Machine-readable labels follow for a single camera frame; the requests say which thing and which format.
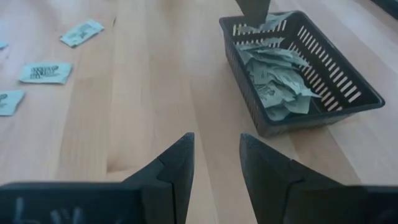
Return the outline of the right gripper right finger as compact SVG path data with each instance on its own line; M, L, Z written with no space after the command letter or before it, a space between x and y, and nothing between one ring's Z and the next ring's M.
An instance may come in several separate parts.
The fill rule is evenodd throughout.
M250 134L240 135L239 156L258 224L284 224L290 190L296 184L341 186Z

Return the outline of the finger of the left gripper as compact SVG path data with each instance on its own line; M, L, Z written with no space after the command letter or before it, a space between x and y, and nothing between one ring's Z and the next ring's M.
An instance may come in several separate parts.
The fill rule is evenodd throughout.
M235 0L239 6L247 25L252 25L251 0Z
M254 25L258 26L260 24L265 23L271 0L253 0L253 1L254 1L253 22Z

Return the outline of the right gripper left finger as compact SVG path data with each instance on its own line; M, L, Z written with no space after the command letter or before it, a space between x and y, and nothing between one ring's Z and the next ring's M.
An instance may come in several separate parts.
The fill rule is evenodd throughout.
M195 170L195 134L186 133L122 181L133 189L128 224L186 224Z

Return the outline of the black slotted plastic basket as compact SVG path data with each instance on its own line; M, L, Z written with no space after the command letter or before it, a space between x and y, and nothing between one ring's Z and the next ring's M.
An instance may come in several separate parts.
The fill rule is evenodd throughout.
M383 97L302 11L292 11L290 17L274 30L260 34L238 33L238 27L246 23L244 16L222 17L219 23L223 30L229 66L257 133L262 137L328 126L356 113L382 108L385 105ZM308 114L290 114L282 121L272 121L261 105L235 45L270 37L283 38L280 44L282 48L297 51L309 62L309 66L301 68L299 74L305 84L321 97L311 100Z

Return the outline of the black aluminium table frame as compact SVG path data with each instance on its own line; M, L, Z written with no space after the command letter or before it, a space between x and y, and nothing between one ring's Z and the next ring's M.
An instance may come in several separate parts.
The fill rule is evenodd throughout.
M383 11L398 20L398 0L371 0Z

